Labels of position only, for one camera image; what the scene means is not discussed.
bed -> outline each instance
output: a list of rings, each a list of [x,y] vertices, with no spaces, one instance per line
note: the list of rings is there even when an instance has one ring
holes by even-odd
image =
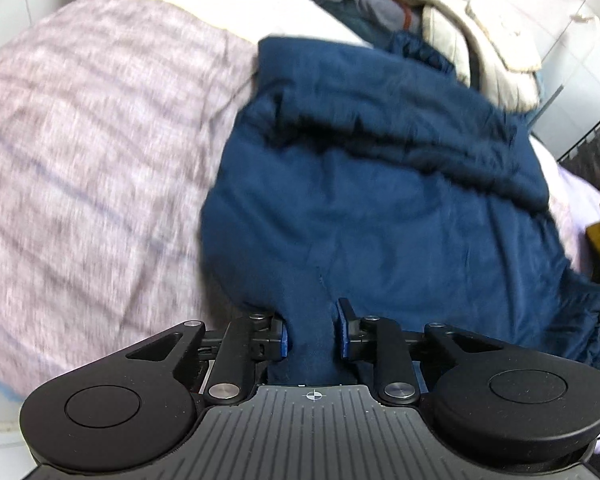
[[[198,216],[271,34],[366,46],[310,0],[79,0],[0,51],[0,382],[18,396],[234,316]],[[570,196],[534,148],[579,265]]]

fabric fold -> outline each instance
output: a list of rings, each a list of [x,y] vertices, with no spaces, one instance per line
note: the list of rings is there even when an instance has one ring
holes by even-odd
[[[400,32],[391,48],[406,59],[314,40],[263,40],[259,86],[276,87],[279,103],[270,140],[340,145],[545,210],[548,189],[528,140],[520,141],[526,128],[518,118],[456,84],[453,65],[421,38]],[[307,56],[310,50],[320,55]],[[368,70],[376,60],[380,70]],[[446,111],[432,113],[441,94]]]

